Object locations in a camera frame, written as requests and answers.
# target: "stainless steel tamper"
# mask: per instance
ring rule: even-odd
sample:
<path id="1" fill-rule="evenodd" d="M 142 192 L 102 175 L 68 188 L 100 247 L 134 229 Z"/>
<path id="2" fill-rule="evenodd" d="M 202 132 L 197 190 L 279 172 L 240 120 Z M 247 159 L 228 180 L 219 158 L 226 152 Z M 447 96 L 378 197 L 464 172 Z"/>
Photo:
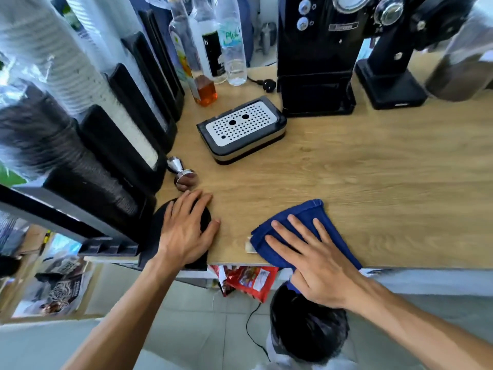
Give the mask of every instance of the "stainless steel tamper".
<path id="1" fill-rule="evenodd" d="M 176 174 L 175 186 L 179 191 L 186 191 L 195 186 L 199 180 L 197 173 L 191 169 L 185 169 L 183 162 L 178 157 L 168 158 L 168 169 Z"/>

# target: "bottle label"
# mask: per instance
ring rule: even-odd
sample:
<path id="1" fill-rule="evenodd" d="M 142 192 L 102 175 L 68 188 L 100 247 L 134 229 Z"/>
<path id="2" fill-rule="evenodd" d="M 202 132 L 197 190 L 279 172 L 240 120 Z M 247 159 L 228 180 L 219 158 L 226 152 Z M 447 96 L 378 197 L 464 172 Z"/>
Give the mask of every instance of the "bottle label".
<path id="1" fill-rule="evenodd" d="M 219 43 L 219 35 L 217 31 L 202 35 L 204 45 L 206 46 L 207 60 L 211 68 L 213 77 L 221 76 L 226 72 L 221 56 L 221 45 Z"/>
<path id="2" fill-rule="evenodd" d="M 190 65 L 188 65 L 188 60 L 186 59 L 185 49 L 183 48 L 182 40 L 173 31 L 170 31 L 169 35 L 171 36 L 171 40 L 173 41 L 173 45 L 175 46 L 178 59 L 182 64 L 183 71 L 185 72 L 186 81 L 188 83 L 188 86 L 190 87 L 190 91 L 192 92 L 192 95 L 196 99 L 200 100 L 199 91 L 197 89 L 197 85 L 195 84 L 195 80 L 193 79 L 192 76 L 192 69 L 190 68 Z"/>
<path id="3" fill-rule="evenodd" d="M 242 43 L 242 32 L 239 25 L 222 24 L 218 33 L 223 48 L 231 48 Z"/>

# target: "blue cloth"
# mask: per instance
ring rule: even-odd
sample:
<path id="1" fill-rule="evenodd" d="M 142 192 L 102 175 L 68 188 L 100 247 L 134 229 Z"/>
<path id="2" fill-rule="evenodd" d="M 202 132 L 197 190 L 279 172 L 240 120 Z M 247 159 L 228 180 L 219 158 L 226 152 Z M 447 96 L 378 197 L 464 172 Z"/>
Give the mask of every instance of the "blue cloth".
<path id="1" fill-rule="evenodd" d="M 290 264 L 280 255 L 278 255 L 265 241 L 265 236 L 271 235 L 274 236 L 276 239 L 278 239 L 281 243 L 293 249 L 272 228 L 271 222 L 273 220 L 277 220 L 289 231 L 291 231 L 292 233 L 294 233 L 296 236 L 298 236 L 300 239 L 303 240 L 303 237 L 299 234 L 298 231 L 294 229 L 292 224 L 290 224 L 289 221 L 287 220 L 287 216 L 289 216 L 290 214 L 296 216 L 300 220 L 300 222 L 303 223 L 307 229 L 312 231 L 315 234 L 315 236 L 317 236 L 317 238 L 320 240 L 318 231 L 315 229 L 315 226 L 312 222 L 313 219 L 318 218 L 318 220 L 324 225 L 325 229 L 327 230 L 327 233 L 329 234 L 330 238 L 332 239 L 336 247 L 339 248 L 342 254 L 345 255 L 348 258 L 348 260 L 351 261 L 351 263 L 358 270 L 361 269 L 362 267 L 361 263 L 356 259 L 356 257 L 354 257 L 354 255 L 349 250 L 346 242 L 342 239 L 341 235 L 336 230 L 332 222 L 330 222 L 329 217 L 324 211 L 324 203 L 320 199 L 310 200 L 304 202 L 303 204 L 296 205 L 293 206 L 292 208 L 281 211 L 280 213 L 277 213 L 274 217 L 268 219 L 267 221 L 262 223 L 260 226 L 258 226 L 255 230 L 251 232 L 252 236 L 250 239 L 250 243 L 255 248 L 257 253 L 261 255 L 265 261 L 267 261 L 273 266 L 289 267 L 293 271 L 296 269 L 292 264 Z M 299 291 L 291 284 L 291 282 L 288 282 L 287 287 L 299 293 Z"/>

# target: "wooden countertop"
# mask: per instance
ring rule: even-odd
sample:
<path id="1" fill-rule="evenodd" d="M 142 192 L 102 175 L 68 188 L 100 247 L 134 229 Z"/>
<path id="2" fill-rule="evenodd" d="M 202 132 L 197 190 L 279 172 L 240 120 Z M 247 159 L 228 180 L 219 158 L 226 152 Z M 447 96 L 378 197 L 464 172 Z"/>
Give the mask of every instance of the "wooden countertop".
<path id="1" fill-rule="evenodd" d="M 415 54 L 422 82 L 432 54 Z M 250 70 L 276 79 L 276 67 Z M 262 264 L 244 243 L 257 225 L 290 206 L 320 198 L 366 267 L 493 268 L 493 92 L 462 103 L 428 99 L 422 107 L 377 111 L 356 75 L 350 116 L 291 118 L 286 137 L 229 166 L 209 154 L 196 124 L 264 94 L 247 82 L 216 86 L 209 107 L 186 94 L 171 155 L 214 194 L 222 225 L 209 264 Z M 268 95 L 280 108 L 280 96 Z M 178 195 L 166 174 L 158 205 Z"/>

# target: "power cord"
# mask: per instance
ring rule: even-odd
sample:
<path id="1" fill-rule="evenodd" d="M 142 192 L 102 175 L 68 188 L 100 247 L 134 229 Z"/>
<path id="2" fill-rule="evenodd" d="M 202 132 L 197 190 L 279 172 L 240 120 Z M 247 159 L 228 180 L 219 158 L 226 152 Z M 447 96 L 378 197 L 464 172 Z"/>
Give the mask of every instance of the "power cord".
<path id="1" fill-rule="evenodd" d="M 269 355 L 268 355 L 267 350 L 265 349 L 265 347 L 263 347 L 262 345 L 260 345 L 259 343 L 257 343 L 255 340 L 253 340 L 253 337 L 251 337 L 251 336 L 250 336 L 250 334 L 249 334 L 249 332 L 248 332 L 248 323 L 250 322 L 250 318 L 251 318 L 251 317 L 252 317 L 252 315 L 253 315 L 253 314 L 254 314 L 254 313 L 255 313 L 255 312 L 256 312 L 256 311 L 260 308 L 260 305 L 262 305 L 262 303 L 261 303 L 261 302 L 259 302 L 259 303 L 258 303 L 257 308 L 256 308 L 254 311 L 252 311 L 252 312 L 250 313 L 250 316 L 249 316 L 249 317 L 248 317 L 248 319 L 247 319 L 247 323 L 246 323 L 246 325 L 245 325 L 245 328 L 247 329 L 247 330 L 246 330 L 246 334 L 249 336 L 249 338 L 251 339 L 251 341 L 252 341 L 252 342 L 253 342 L 253 343 L 254 343 L 257 347 L 259 347 L 260 349 L 262 349 L 262 350 L 264 351 L 265 355 L 267 356 L 268 361 L 270 362 L 270 361 L 271 361 L 271 359 L 269 358 Z"/>
<path id="2" fill-rule="evenodd" d="M 276 82 L 272 79 L 266 79 L 266 80 L 253 80 L 249 76 L 247 76 L 247 79 L 250 80 L 250 82 L 253 82 L 255 84 L 258 84 L 259 86 L 262 86 L 265 92 L 271 93 L 274 92 L 274 89 L 276 89 Z"/>

